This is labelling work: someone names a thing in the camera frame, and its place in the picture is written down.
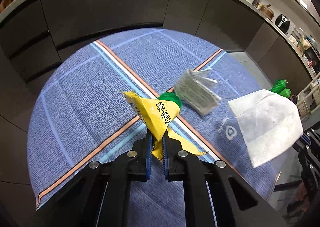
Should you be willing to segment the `person's right hand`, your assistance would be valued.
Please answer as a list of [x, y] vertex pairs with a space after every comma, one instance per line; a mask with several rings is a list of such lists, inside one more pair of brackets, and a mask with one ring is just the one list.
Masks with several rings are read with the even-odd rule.
[[303, 182], [298, 186], [296, 200], [287, 206], [287, 213], [306, 212], [309, 208], [310, 201], [307, 190]]

